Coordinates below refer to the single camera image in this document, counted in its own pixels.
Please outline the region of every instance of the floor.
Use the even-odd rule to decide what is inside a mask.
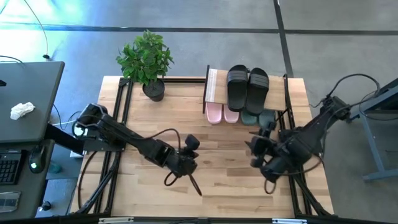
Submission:
[[[4,2],[0,1],[0,11]],[[304,78],[311,103],[317,103],[339,78],[351,73],[366,73],[381,85],[397,78],[395,0],[279,0],[286,29],[282,41],[274,5],[278,1],[273,0],[28,2],[47,29],[52,60],[66,63],[55,100],[62,121],[96,102],[104,75],[121,75],[115,58],[118,48],[141,33],[129,32],[135,27],[167,28],[157,31],[174,57],[168,75],[204,76],[208,64],[227,70],[242,63],[273,75],[287,72]],[[0,14],[1,55],[24,62],[44,61],[45,39],[35,24],[22,0],[9,1]],[[335,93],[354,103],[373,89],[369,81],[353,78]],[[65,157],[63,150],[55,150],[58,158]],[[70,167],[79,167],[78,161],[71,160]],[[325,160],[337,215],[396,222],[398,178],[374,182],[361,178],[376,166],[359,121],[339,122],[330,129]],[[67,211],[78,176],[78,168],[74,170],[49,177],[45,199],[57,209],[38,216]]]

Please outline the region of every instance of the black slide sandal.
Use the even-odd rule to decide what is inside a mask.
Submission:
[[[248,88],[248,69],[244,65],[233,66],[226,76],[227,104],[230,111],[243,110]]]
[[[269,89],[267,73],[261,68],[251,70],[249,76],[246,110],[252,116],[259,116],[264,109],[264,102]]]

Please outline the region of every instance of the green plant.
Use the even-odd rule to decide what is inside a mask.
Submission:
[[[123,76],[131,78],[134,82],[148,85],[151,80],[156,81],[157,76],[164,77],[173,62],[169,48],[163,44],[163,37],[149,30],[143,36],[137,36],[132,44],[125,44],[123,55],[116,57],[122,66]]]

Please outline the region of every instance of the potted plant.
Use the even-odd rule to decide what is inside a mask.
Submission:
[[[160,101],[164,97],[164,82],[158,78],[166,75],[169,62],[173,62],[169,48],[163,44],[161,35],[144,31],[137,36],[132,46],[125,44],[123,52],[116,58],[122,66],[123,76],[139,82],[142,90],[151,100]]]

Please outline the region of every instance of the keyboard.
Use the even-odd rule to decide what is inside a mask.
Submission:
[[[16,185],[22,167],[22,153],[17,150],[0,152],[0,185]]]

